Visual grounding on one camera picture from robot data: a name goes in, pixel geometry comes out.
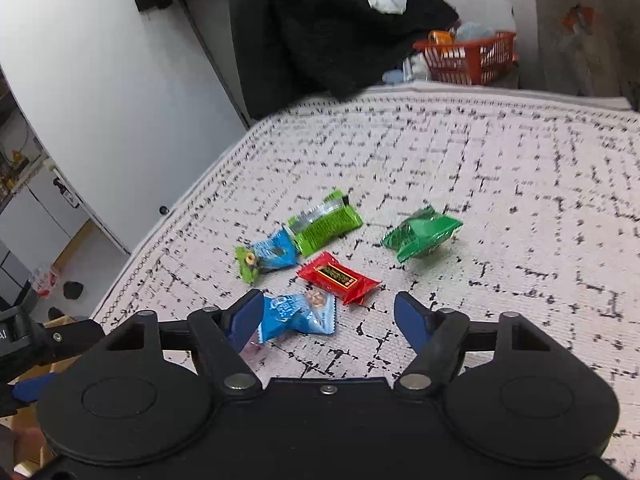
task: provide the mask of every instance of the blue clamp handle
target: blue clamp handle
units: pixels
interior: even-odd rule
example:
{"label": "blue clamp handle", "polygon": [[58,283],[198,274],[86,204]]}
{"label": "blue clamp handle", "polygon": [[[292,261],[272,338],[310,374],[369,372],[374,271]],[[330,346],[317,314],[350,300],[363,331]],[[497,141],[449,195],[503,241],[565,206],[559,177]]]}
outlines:
{"label": "blue clamp handle", "polygon": [[11,390],[14,399],[21,400],[27,404],[36,402],[40,397],[41,390],[56,377],[55,373],[45,374],[33,379],[26,379],[15,383]]}
{"label": "blue clamp handle", "polygon": [[263,311],[264,294],[257,289],[249,291],[225,311],[225,314],[230,316],[230,319],[224,323],[227,327],[226,339],[236,352],[241,351],[251,339],[262,321]]}
{"label": "blue clamp handle", "polygon": [[420,353],[436,331],[436,313],[408,292],[398,292],[394,301],[396,325],[416,353]]}

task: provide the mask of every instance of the red candy wrapper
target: red candy wrapper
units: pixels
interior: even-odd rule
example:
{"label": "red candy wrapper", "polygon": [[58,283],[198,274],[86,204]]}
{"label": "red candy wrapper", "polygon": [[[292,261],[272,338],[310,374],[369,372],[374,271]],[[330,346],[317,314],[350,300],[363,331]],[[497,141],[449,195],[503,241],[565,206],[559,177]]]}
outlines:
{"label": "red candy wrapper", "polygon": [[362,304],[364,295],[380,283],[342,266],[326,251],[300,267],[298,276],[341,298],[344,304]]}

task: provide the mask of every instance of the white cabinet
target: white cabinet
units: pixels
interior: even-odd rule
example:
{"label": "white cabinet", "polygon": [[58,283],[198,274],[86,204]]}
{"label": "white cabinet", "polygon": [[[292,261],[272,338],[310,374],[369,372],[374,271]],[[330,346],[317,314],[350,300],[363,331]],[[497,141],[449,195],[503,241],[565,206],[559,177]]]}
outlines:
{"label": "white cabinet", "polygon": [[42,204],[56,223],[62,227],[63,231],[70,237],[80,230],[84,223],[89,219],[89,215],[81,206],[74,208],[60,194],[60,189],[54,186],[53,182],[57,175],[47,168],[41,170],[31,177],[27,186],[33,193],[34,197]]}
{"label": "white cabinet", "polygon": [[51,265],[71,238],[23,187],[0,213],[0,240],[33,271]]}
{"label": "white cabinet", "polygon": [[0,298],[12,306],[30,277],[31,273],[15,254],[0,242]]}

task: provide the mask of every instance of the black label on red wrapper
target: black label on red wrapper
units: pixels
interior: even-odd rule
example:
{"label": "black label on red wrapper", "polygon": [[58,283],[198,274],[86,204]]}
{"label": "black label on red wrapper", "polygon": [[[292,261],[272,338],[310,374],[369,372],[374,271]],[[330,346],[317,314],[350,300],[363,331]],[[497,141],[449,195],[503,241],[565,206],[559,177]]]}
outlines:
{"label": "black label on red wrapper", "polygon": [[337,283],[343,288],[349,288],[358,281],[356,278],[347,274],[343,270],[338,269],[332,265],[325,265],[322,267],[318,267],[316,272],[319,272],[323,276],[329,278],[332,282]]}

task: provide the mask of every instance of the blue candy wrapper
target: blue candy wrapper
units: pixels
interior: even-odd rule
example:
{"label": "blue candy wrapper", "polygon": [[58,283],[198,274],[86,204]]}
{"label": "blue candy wrapper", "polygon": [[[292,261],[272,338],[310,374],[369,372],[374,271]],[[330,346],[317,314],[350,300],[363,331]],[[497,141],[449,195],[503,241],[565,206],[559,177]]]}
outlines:
{"label": "blue candy wrapper", "polygon": [[324,290],[264,298],[264,313],[258,327],[260,343],[292,328],[303,334],[335,332],[335,296]]}
{"label": "blue candy wrapper", "polygon": [[236,247],[236,260],[242,279],[247,283],[253,283],[261,272],[295,265],[296,248],[287,232],[281,229],[250,247]]}
{"label": "blue candy wrapper", "polygon": [[284,229],[252,245],[262,269],[282,269],[296,264],[296,248]]}

